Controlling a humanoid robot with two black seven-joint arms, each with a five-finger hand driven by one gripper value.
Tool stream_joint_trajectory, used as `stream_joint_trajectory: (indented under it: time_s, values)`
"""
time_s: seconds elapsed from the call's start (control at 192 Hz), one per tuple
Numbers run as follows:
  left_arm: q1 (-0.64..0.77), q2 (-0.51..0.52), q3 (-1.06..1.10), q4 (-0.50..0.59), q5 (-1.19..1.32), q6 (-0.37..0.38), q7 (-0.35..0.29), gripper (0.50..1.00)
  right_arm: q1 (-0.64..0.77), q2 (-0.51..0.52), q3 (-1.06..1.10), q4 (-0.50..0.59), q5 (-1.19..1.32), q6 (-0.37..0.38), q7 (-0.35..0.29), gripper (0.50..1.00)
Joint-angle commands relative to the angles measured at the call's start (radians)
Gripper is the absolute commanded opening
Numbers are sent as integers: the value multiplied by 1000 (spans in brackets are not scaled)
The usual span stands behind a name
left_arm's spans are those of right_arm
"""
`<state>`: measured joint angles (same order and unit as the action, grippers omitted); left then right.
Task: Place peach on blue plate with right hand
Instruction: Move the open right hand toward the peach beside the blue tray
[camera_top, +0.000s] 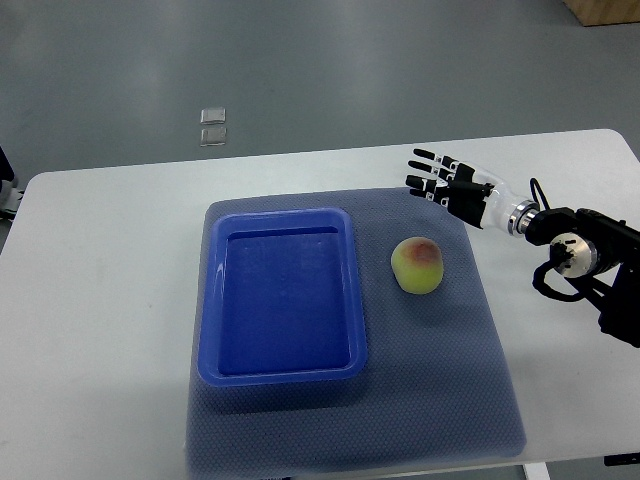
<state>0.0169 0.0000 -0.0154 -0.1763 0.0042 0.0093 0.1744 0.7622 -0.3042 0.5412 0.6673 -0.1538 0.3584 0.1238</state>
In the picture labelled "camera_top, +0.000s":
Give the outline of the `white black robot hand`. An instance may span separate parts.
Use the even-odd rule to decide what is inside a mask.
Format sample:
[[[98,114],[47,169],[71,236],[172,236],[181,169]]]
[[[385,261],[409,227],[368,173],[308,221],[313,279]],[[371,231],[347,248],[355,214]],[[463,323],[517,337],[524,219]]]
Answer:
[[[532,200],[513,193],[496,175],[447,155],[416,148],[408,165],[417,175],[405,180],[409,193],[444,207],[463,222],[479,228],[497,228],[518,236],[523,215],[535,207]]]

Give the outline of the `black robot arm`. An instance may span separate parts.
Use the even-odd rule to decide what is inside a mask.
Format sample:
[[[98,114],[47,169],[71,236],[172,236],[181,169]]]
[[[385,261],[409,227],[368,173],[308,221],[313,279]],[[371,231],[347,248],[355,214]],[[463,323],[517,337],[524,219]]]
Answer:
[[[591,209],[555,208],[523,214],[517,232],[549,247],[532,285],[561,302],[586,300],[602,333],[639,346],[639,232]]]

